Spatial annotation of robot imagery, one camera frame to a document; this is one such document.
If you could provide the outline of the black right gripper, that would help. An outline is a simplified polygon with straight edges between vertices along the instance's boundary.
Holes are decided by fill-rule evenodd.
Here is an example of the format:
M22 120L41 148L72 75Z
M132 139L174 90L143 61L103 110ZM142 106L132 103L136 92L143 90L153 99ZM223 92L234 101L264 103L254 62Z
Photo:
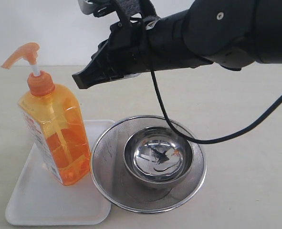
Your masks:
M156 10L149 0L111 0L119 22L110 26L110 36L98 45L92 60L81 71L72 75L79 89L123 79L130 75L121 61L123 52L133 49L139 25L144 19L157 19Z

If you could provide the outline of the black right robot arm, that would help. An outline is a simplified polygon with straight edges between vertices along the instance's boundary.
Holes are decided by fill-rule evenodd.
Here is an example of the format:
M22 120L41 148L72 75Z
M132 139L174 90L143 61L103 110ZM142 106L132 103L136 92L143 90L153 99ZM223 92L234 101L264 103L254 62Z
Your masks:
M253 62L282 63L282 0L196 0L161 18L148 0L81 0L95 17L119 21L73 79L80 89L149 71L217 63L239 71Z

